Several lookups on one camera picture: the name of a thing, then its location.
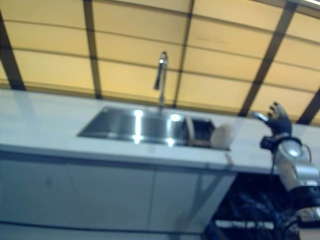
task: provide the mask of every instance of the black glove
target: black glove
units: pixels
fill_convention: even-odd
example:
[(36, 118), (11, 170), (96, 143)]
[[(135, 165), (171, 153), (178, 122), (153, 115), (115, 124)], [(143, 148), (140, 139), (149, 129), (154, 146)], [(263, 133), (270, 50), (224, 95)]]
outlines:
[(284, 108), (277, 102), (274, 102), (273, 105), (270, 106), (270, 109), (272, 113), (269, 112), (268, 117), (260, 112), (252, 112), (251, 115), (269, 126), (273, 136), (285, 134), (290, 137), (292, 134), (292, 124)]

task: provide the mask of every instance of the white cabinet door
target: white cabinet door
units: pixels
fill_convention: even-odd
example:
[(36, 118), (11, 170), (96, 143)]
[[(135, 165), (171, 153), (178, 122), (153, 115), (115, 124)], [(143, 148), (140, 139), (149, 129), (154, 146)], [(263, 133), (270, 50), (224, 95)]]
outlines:
[(76, 164), (68, 167), (89, 227), (147, 229), (152, 169)]
[(156, 172), (149, 229), (202, 233), (234, 177), (234, 174)]
[(63, 163), (2, 159), (0, 219), (18, 223), (85, 227)]

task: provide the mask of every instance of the stainless steel sink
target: stainless steel sink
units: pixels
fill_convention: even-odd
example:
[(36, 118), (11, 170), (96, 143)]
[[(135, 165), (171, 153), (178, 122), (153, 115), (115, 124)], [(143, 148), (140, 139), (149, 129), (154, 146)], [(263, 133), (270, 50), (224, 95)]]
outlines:
[(105, 107), (79, 136), (139, 143), (186, 145), (185, 117), (165, 112)]

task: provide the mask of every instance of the yellow window shade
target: yellow window shade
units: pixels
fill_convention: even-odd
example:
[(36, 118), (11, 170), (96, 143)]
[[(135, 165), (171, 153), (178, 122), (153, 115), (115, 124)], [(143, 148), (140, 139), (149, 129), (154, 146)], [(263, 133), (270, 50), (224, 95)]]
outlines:
[(30, 51), (13, 51), (24, 84), (27, 87), (93, 92), (88, 58), (61, 56)]
[(320, 71), (273, 62), (264, 83), (316, 92), (320, 87)]
[(296, 12), (286, 34), (320, 43), (320, 19)]
[(263, 58), (272, 34), (193, 18), (188, 45)]
[(304, 112), (313, 97), (314, 93), (262, 85), (253, 101), (251, 111), (265, 113), (273, 102), (278, 102), (290, 117), (296, 120)]
[(94, 27), (99, 31), (182, 44), (187, 18), (182, 15), (93, 2)]
[[(101, 89), (104, 95), (138, 101), (157, 102), (160, 92), (154, 90), (156, 68), (99, 61)], [(178, 73), (167, 71), (165, 102), (172, 104)]]
[(131, 4), (139, 4), (145, 6), (156, 7), (160, 9), (169, 9), (179, 12), (188, 12), (190, 0), (116, 0), (117, 2), (125, 2)]
[(100, 32), (95, 36), (99, 58), (158, 66), (161, 52), (166, 51), (168, 67), (180, 67), (181, 46)]
[(275, 60), (320, 70), (320, 45), (285, 36)]
[(85, 30), (17, 22), (5, 22), (13, 48), (88, 56)]
[(183, 73), (179, 106), (238, 112), (251, 83)]
[(196, 0), (193, 12), (197, 15), (274, 31), (282, 9), (249, 0)]
[(85, 28), (81, 0), (1, 0), (4, 20)]
[(253, 81), (261, 60), (188, 47), (184, 71)]

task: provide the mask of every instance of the cable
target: cable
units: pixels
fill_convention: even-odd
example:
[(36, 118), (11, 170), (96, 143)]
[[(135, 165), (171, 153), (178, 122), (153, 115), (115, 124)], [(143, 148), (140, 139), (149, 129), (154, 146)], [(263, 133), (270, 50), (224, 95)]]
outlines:
[(287, 233), (289, 231), (289, 229), (294, 225), (298, 223), (298, 219), (290, 222), (287, 226), (285, 226), (285, 228), (283, 229), (283, 235), (282, 235), (282, 240), (286, 240), (287, 238)]
[(312, 155), (311, 155), (311, 150), (310, 147), (307, 144), (302, 144), (303, 147), (305, 147), (309, 153), (309, 161), (312, 163)]

